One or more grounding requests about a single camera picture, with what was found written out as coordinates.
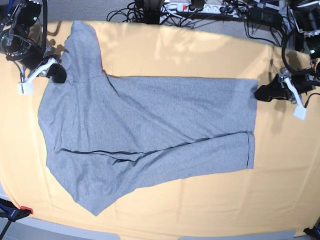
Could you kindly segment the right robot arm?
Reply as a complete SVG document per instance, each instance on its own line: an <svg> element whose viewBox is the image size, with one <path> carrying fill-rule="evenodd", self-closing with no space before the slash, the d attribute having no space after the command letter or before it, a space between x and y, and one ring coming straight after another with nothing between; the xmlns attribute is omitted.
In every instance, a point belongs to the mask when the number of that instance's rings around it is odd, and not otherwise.
<svg viewBox="0 0 320 240"><path fill-rule="evenodd" d="M22 84L36 77L63 84L67 73L56 54L47 45L48 2L10 0L6 15L0 21L0 52L18 67Z"/></svg>

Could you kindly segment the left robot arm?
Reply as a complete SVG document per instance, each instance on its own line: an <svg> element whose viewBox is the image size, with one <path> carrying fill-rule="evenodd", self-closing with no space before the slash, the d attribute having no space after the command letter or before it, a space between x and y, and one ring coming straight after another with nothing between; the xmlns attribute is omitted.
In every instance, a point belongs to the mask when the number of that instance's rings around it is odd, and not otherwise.
<svg viewBox="0 0 320 240"><path fill-rule="evenodd" d="M302 94L320 85L320 2L318 0L289 0L286 6L287 31L281 42L281 58L284 68L267 85L262 85L254 93L262 102L286 100L298 103ZM294 39L296 51L307 47L310 67L292 68L286 59L289 41Z"/></svg>

